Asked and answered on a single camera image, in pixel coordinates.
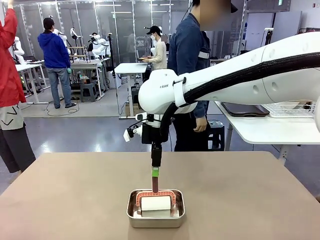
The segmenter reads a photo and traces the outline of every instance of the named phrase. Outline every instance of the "gray plastic stool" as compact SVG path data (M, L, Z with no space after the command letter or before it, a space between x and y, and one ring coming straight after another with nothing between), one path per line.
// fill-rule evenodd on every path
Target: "gray plastic stool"
M80 100L81 102L85 102L85 99L88 99L90 97L91 102L95 102L96 98L98 96L98 92L96 91L96 87L94 83L81 83L80 87Z
M208 131L208 141L212 141L212 148L209 151L225 150L225 126L218 120L208 121L210 130Z

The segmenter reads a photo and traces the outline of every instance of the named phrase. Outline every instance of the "shoe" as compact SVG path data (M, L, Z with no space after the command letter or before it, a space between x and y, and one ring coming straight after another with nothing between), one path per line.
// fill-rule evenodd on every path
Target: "shoe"
M77 104L76 104L76 103L71 103L71 105L69 105L69 106L65 106L65 108L66 108L66 109L68 109L68 108L72 108L72 107L75 107L75 106L77 106Z

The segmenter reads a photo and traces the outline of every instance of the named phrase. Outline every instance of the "fluorescent light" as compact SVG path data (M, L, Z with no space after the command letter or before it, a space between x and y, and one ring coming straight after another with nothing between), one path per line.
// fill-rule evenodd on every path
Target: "fluorescent light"
M98 4L96 6L98 6L98 7L113 7L113 6L121 7L121 4L115 4L115 5L112 5L112 4Z
M131 11L112 11L112 14L131 14Z

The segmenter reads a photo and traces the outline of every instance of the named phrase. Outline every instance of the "stainless steel container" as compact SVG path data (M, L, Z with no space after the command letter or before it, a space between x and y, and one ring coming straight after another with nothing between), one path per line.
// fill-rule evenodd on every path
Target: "stainless steel container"
M126 214L133 228L179 228L182 225L186 214L182 192L174 189L161 190L171 190L175 194L176 200L175 205L171 207L171 217L142 217L140 206L136 206L136 196L139 192L151 190L136 189L130 193L126 207Z

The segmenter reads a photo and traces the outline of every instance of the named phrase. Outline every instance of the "cardboard box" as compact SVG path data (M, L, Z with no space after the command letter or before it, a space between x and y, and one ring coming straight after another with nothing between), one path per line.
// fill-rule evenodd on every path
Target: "cardboard box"
M139 108L139 104L138 103L134 103L133 104L133 115L136 116L137 114L141 114L145 112L142 108ZM125 115L128 117L130 116L130 106L129 103L125 104Z

